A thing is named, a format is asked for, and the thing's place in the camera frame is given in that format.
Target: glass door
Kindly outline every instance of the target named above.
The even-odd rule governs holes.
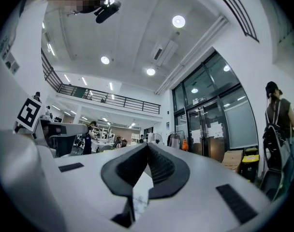
[[[225,120],[217,100],[188,111],[190,152],[222,162],[225,152]]]

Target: green shirt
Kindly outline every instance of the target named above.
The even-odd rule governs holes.
[[[273,117],[275,114],[275,118],[277,117],[278,113],[278,106],[280,103],[280,111],[279,111],[279,117],[277,125],[280,126],[280,128],[284,131],[285,137],[290,138],[290,130],[292,130],[291,137],[294,137],[294,130],[291,126],[290,118],[289,118],[289,109],[291,103],[286,99],[281,99],[276,101],[275,103],[271,103],[267,108],[267,115],[269,122],[273,122]]]

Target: cardboard box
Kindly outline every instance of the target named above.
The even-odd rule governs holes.
[[[242,159],[243,159],[243,150],[232,150],[232,151],[227,151],[224,154],[222,163],[228,169],[238,173]]]

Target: trash can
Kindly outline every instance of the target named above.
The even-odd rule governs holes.
[[[257,154],[258,154],[257,148],[250,148],[245,150],[245,156],[257,155]]]
[[[250,182],[254,182],[257,175],[258,166],[259,155],[244,156],[241,166],[241,175]]]

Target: black railing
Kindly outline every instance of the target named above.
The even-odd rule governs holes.
[[[56,92],[59,92],[60,88],[63,85],[63,82],[55,73],[54,68],[50,65],[43,50],[42,50],[42,66],[43,66],[45,81],[48,82]]]
[[[230,8],[231,12],[234,14],[245,36],[250,36],[257,42],[259,42],[254,30],[253,24],[242,2],[240,0],[223,0],[223,1]]]
[[[59,93],[91,100],[94,102],[101,102],[113,106],[130,108],[133,110],[142,111],[146,113],[160,114],[160,105],[158,104],[140,101],[137,99],[132,99],[120,95],[114,95],[89,88],[63,84],[61,89],[59,90]]]

